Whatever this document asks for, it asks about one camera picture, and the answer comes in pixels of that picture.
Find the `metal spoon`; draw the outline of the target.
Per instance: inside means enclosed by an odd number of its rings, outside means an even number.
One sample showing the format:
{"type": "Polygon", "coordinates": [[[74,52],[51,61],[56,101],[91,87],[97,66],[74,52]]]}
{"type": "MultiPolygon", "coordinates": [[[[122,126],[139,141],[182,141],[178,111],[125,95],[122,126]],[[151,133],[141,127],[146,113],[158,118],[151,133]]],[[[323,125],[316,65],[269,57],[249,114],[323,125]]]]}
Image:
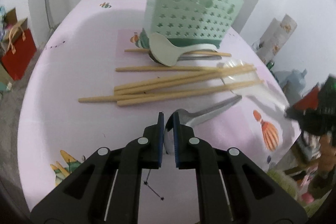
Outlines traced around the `metal spoon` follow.
{"type": "MultiPolygon", "coordinates": [[[[180,124],[194,127],[211,120],[227,111],[232,106],[235,106],[242,100],[242,96],[236,95],[227,100],[216,103],[206,109],[191,113],[185,109],[178,109],[174,112],[179,115],[180,124]]],[[[173,134],[173,114],[169,117],[165,125],[164,142],[165,151],[168,155],[174,155],[174,134],[173,134]]]]}

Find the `clear plastic spoon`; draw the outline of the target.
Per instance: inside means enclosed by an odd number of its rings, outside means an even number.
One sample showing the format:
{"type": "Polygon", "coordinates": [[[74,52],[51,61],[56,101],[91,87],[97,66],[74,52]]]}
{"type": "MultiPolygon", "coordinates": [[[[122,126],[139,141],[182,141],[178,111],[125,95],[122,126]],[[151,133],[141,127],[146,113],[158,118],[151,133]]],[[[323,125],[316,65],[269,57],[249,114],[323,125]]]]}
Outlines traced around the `clear plastic spoon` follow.
{"type": "MultiPolygon", "coordinates": [[[[228,60],[226,63],[222,62],[217,63],[218,68],[234,68],[242,65],[245,65],[245,62],[235,59],[228,60]]],[[[261,80],[256,71],[246,72],[243,73],[242,75],[229,75],[222,78],[222,82],[224,84],[235,84],[238,82],[256,81],[256,80],[261,80]]],[[[248,98],[256,98],[260,102],[268,101],[277,106],[281,110],[285,110],[285,108],[288,106],[286,98],[284,98],[278,91],[271,89],[270,84],[268,84],[266,80],[264,80],[262,84],[258,84],[247,88],[236,89],[233,90],[232,92],[237,95],[245,96],[248,98]]]]}

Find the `white rice paddle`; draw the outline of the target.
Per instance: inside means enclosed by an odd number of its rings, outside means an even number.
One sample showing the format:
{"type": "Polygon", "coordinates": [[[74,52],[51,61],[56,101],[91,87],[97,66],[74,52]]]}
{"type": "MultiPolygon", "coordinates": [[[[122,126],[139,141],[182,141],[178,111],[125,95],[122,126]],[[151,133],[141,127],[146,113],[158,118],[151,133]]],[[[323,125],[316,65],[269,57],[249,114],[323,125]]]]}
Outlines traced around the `white rice paddle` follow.
{"type": "Polygon", "coordinates": [[[165,36],[152,33],[149,35],[149,47],[151,54],[161,64],[168,67],[174,66],[181,55],[192,51],[211,50],[216,51],[213,44],[195,44],[187,47],[176,47],[165,36]]]}

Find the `floral paper roll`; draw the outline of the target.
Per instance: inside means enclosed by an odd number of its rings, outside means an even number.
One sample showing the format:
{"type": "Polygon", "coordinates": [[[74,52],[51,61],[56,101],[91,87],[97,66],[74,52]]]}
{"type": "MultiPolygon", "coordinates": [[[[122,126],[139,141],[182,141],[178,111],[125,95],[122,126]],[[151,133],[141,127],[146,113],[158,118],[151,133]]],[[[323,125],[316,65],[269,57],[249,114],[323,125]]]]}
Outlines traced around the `floral paper roll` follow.
{"type": "Polygon", "coordinates": [[[297,28],[296,21],[285,14],[281,21],[273,19],[266,29],[256,51],[259,59],[266,65],[268,64],[285,45],[297,28]]]}

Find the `pink patterned tablecloth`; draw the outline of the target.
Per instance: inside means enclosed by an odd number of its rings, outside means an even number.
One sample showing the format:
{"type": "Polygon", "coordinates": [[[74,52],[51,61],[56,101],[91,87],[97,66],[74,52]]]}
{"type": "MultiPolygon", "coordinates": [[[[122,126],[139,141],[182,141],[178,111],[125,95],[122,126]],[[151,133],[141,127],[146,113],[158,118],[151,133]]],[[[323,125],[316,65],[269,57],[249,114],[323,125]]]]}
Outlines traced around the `pink patterned tablecloth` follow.
{"type": "MultiPolygon", "coordinates": [[[[30,77],[18,128],[18,168],[27,206],[32,209],[55,187],[52,165],[75,162],[100,147],[124,147],[177,109],[205,109],[231,93],[119,107],[115,103],[79,103],[79,98],[109,96],[117,85],[163,76],[162,72],[120,73],[120,67],[148,66],[151,59],[133,53],[131,37],[142,28],[146,0],[82,0],[49,39],[30,77]]],[[[253,64],[259,77],[280,98],[245,97],[221,115],[194,128],[213,147],[236,147],[268,170],[289,151],[299,126],[284,117],[286,100],[276,80],[250,46],[229,29],[220,51],[253,64]]]]}

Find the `red gift bag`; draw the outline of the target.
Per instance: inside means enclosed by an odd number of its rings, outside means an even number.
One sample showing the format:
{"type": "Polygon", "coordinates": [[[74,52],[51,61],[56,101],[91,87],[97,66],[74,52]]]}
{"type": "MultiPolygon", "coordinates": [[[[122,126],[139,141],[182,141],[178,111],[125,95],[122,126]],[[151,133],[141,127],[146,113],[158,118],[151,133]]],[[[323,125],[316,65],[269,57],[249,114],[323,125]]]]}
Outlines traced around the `red gift bag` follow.
{"type": "Polygon", "coordinates": [[[31,30],[27,27],[27,18],[12,26],[6,42],[6,51],[1,57],[1,63],[11,78],[17,81],[22,79],[37,51],[31,30]]]}

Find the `green perforated utensil basket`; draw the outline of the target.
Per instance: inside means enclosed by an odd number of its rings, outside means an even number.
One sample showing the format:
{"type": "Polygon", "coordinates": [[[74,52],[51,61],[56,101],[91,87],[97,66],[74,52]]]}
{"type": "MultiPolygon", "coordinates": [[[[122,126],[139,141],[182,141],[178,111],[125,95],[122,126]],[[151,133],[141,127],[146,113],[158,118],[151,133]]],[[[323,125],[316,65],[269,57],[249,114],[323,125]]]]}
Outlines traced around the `green perforated utensil basket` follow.
{"type": "Polygon", "coordinates": [[[177,47],[213,44],[220,47],[245,0],[147,0],[136,46],[149,48],[158,33],[177,47]]]}

